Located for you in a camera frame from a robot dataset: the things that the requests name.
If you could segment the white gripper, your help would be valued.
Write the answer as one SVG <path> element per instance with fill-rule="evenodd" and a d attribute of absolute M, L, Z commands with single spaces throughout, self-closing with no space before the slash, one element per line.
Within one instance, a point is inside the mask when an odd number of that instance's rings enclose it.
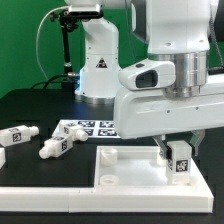
<path fill-rule="evenodd" d="M 224 126 L 224 74 L 211 75 L 199 94 L 189 98 L 168 98 L 165 89 L 175 81 L 170 61 L 145 59 L 119 71 L 122 87 L 114 102 L 114 127 L 123 139 L 154 136 L 159 155 L 167 157 L 165 134 L 192 132 L 193 155 L 205 137 L 205 130 Z"/>

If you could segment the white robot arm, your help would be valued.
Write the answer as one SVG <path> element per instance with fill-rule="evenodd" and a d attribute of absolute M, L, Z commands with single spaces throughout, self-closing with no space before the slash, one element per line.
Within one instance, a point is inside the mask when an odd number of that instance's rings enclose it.
<path fill-rule="evenodd" d="M 191 131 L 198 146 L 205 130 L 224 126 L 224 72 L 208 67 L 220 0 L 65 0 L 85 30 L 85 64 L 77 95 L 112 99 L 113 120 L 123 139 Z M 118 64 L 118 29 L 107 9 L 127 9 L 128 31 L 147 56 Z"/>

